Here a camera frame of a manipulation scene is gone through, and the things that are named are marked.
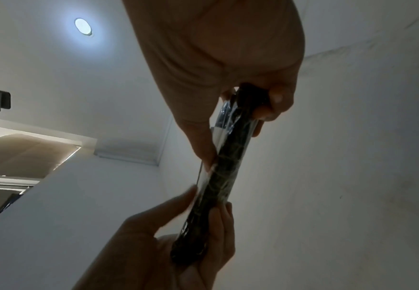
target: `white ceiling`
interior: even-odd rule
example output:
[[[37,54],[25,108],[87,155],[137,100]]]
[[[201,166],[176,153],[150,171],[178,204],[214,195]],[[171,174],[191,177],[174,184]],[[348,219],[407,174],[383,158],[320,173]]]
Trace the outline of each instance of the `white ceiling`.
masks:
[[[0,90],[12,94],[0,119],[133,158],[157,157],[170,118],[120,0],[0,0]]]

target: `ceiling light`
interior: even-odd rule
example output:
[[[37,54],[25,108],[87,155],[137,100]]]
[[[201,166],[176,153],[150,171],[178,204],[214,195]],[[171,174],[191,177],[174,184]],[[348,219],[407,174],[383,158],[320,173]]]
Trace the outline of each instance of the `ceiling light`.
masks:
[[[80,33],[88,36],[91,35],[91,26],[85,19],[77,18],[74,23],[76,24],[76,27]]]

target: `human hand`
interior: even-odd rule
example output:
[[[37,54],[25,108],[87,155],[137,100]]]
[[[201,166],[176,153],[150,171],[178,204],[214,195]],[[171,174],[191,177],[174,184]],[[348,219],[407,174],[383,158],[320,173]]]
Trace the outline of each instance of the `human hand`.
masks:
[[[155,238],[157,230],[192,203],[196,187],[122,224],[73,290],[210,290],[216,274],[235,253],[232,204],[209,213],[208,251],[188,267],[171,262],[176,235]]]
[[[176,123],[207,169],[216,157],[209,118],[219,96],[241,83],[269,90],[271,105],[254,112],[254,136],[293,105],[305,40],[292,0],[123,2]]]

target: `plastic-wrapped object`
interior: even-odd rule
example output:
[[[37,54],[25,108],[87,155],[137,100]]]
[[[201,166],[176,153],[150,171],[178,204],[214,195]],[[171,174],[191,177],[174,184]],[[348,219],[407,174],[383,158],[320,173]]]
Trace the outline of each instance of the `plastic-wrapped object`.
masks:
[[[251,117],[253,110],[268,102],[267,90],[242,84],[236,94],[224,103],[213,128],[218,160],[209,174],[200,169],[195,203],[171,250],[173,262],[188,265],[205,254],[210,209],[218,202],[227,201],[257,125],[257,120]]]

